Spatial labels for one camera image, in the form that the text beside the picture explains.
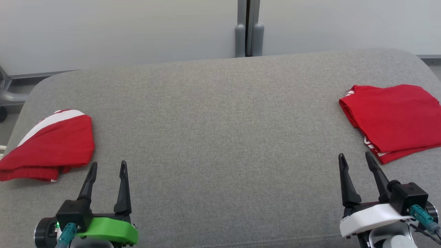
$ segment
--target fabric seam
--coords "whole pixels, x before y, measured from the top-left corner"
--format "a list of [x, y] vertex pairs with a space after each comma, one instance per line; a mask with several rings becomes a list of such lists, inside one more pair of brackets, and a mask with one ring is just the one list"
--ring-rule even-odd
[[227, 244], [210, 244], [210, 245], [201, 245], [201, 246], [191, 246], [191, 247], [186, 247], [186, 248], [203, 248], [203, 247], [226, 246], [226, 245], [235, 245], [235, 244], [251, 244], [251, 243], [259, 243], [259, 242], [271, 242], [271, 241], [293, 240], [293, 239], [301, 239], [301, 238], [326, 237], [326, 236], [335, 236], [335, 235], [340, 235], [340, 234], [337, 233], [337, 234], [315, 235], [315, 236], [294, 237], [294, 238], [273, 239], [273, 240], [258, 240], [258, 241], [247, 241], [247, 242], [227, 243]]
[[292, 244], [292, 243], [300, 243], [300, 242], [312, 242], [312, 241], [331, 240], [331, 239], [338, 239], [338, 238], [342, 238], [342, 237], [336, 237], [336, 238], [330, 238], [330, 239], [300, 240], [300, 241], [291, 241], [291, 242], [282, 242], [282, 243], [271, 243], [271, 244], [246, 245], [246, 246], [238, 246], [236, 248], [253, 247], [253, 246], [266, 246], [266, 245], [275, 245], [275, 244]]

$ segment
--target folded clothing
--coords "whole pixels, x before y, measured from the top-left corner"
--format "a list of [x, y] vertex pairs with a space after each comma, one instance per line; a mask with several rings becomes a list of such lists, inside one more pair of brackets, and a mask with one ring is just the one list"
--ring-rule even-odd
[[415, 85], [354, 85], [340, 106], [382, 164], [441, 147], [441, 105]]
[[90, 116], [72, 109], [56, 111], [0, 160], [0, 181], [56, 181], [60, 172], [87, 165], [94, 148]]

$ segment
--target couch cushion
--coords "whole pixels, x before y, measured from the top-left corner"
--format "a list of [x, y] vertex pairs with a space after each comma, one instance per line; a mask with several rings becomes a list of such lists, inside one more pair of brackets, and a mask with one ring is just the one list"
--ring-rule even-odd
[[[139, 247], [357, 247], [339, 234], [339, 153], [364, 202], [378, 192], [363, 137], [338, 100], [352, 85], [441, 83], [401, 50], [263, 56], [63, 73], [24, 105], [8, 148], [59, 109], [92, 117], [98, 162], [91, 208], [111, 212], [127, 161]], [[383, 166], [441, 207], [441, 148]], [[88, 168], [55, 183], [0, 183], [0, 240], [32, 247], [33, 230], [75, 199]], [[433, 241], [416, 234], [420, 245]]]

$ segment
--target blue cable connector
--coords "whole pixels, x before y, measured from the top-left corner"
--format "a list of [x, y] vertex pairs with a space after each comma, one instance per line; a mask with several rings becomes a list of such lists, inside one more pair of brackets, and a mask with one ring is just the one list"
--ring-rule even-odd
[[440, 226], [435, 223], [432, 216], [419, 205], [412, 205], [410, 208], [410, 214], [419, 221], [430, 234], [434, 235], [435, 232], [439, 232]]
[[75, 238], [75, 234], [77, 233], [77, 225], [74, 223], [68, 223], [61, 236], [58, 238], [58, 244], [55, 248], [68, 248], [71, 241]]

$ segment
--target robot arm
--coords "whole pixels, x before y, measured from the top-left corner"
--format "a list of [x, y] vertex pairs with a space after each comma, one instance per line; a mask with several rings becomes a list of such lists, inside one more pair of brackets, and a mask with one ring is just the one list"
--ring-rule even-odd
[[369, 170], [374, 174], [378, 188], [378, 202], [361, 203], [349, 176], [349, 167], [343, 154], [339, 155], [341, 195], [344, 209], [340, 221], [343, 237], [357, 236], [361, 248], [416, 248], [412, 233], [439, 234], [438, 213], [427, 201], [428, 194], [415, 183], [389, 182], [369, 152], [366, 152]]
[[[138, 242], [138, 231], [130, 220], [132, 208], [126, 162], [121, 162], [120, 190], [111, 214], [93, 214], [90, 209], [97, 167], [96, 162], [92, 163], [76, 200], [64, 201], [55, 217], [43, 218], [38, 223], [34, 234], [37, 248], [59, 247], [63, 242], [70, 248], [120, 248]], [[65, 241], [68, 233], [74, 236]]]

